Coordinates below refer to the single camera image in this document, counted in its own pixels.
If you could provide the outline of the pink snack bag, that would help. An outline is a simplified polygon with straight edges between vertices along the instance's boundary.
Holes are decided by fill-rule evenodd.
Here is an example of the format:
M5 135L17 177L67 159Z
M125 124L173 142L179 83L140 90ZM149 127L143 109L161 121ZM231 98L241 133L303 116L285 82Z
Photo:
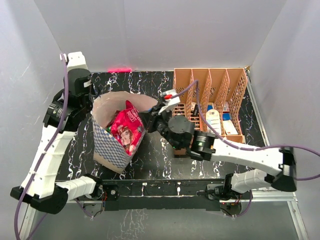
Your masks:
M125 152L131 156L138 147L144 130L138 110L130 101L126 100L125 109L116 114L110 127L110 133L121 144Z

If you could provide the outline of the blue checkered paper bag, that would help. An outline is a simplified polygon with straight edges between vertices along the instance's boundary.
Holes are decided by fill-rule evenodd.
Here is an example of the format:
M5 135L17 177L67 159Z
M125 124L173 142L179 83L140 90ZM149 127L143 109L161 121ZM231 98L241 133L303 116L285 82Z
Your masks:
M138 113L158 101L144 94L117 91L104 93L93 102L93 159L122 173L136 153L146 130Z

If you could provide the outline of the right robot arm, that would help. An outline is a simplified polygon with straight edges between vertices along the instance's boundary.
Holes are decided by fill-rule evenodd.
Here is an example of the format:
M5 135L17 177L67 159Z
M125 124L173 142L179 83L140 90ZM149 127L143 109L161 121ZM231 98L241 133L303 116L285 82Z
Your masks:
M251 167L245 173L229 173L222 185L207 186L206 195L213 200L237 199L253 189L272 187L282 192L295 192L296 161L292 147L254 148L244 151L244 144L222 141L210 132L195 129L183 115L171 116L159 106L139 112L146 131L157 131L176 150L196 161L221 161Z

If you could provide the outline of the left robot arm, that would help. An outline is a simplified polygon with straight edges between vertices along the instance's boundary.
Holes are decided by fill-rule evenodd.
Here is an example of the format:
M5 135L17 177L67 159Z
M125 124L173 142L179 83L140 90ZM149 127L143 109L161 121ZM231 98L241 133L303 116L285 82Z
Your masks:
M60 164L80 123L93 109L91 73L82 52L61 54L64 88L48 106L40 143L33 163L21 185L10 196L18 202L47 214L59 213L70 200L88 195L97 200L103 187L97 177L86 174L77 179L56 182Z

